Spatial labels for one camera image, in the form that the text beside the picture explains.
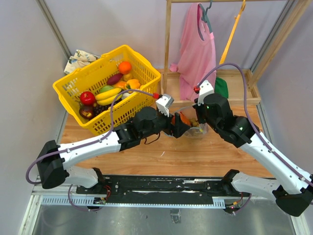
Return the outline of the brown longan bunch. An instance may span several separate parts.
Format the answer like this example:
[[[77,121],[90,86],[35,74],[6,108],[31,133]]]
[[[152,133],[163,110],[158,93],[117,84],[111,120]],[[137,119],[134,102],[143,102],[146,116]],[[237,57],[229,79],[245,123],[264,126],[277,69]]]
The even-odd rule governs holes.
[[[199,123],[194,117],[190,119],[191,128],[185,133],[190,138],[202,138],[206,134],[206,125]]]

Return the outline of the clear zip top bag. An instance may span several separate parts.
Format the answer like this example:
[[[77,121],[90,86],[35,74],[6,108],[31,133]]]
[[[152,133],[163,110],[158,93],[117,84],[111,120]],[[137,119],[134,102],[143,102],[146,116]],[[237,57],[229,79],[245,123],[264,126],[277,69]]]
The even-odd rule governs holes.
[[[189,129],[186,130],[181,136],[192,138],[192,139],[201,139],[205,134],[208,133],[209,127],[207,124],[201,124],[198,121],[195,109],[192,105],[176,109],[172,113],[168,109],[168,115],[160,112],[161,114],[165,115],[166,117],[171,117],[171,124],[175,125],[175,113],[179,114],[180,120],[185,125],[189,126]]]

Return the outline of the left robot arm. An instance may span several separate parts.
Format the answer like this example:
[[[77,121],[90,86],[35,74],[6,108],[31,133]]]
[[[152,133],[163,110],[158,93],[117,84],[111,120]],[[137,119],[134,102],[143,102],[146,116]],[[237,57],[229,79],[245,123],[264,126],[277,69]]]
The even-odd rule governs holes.
[[[161,132],[180,138],[190,128],[191,124],[180,113],[166,116],[153,107],[144,107],[111,132],[69,144],[48,141],[36,163],[42,187],[51,189],[68,183],[89,188],[95,194],[101,193],[105,182],[100,170],[79,168],[76,164],[98,155],[133,148],[143,139]]]

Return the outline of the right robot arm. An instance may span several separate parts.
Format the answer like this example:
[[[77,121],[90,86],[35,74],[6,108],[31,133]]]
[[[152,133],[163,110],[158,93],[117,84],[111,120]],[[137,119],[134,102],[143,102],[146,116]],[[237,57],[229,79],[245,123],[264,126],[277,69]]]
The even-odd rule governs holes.
[[[207,123],[226,142],[256,159],[273,176],[265,179],[231,169],[222,179],[228,196],[246,192],[272,200],[285,213],[299,217],[313,200],[313,176],[269,142],[247,117],[232,113],[227,98],[209,94],[193,106],[200,123]]]

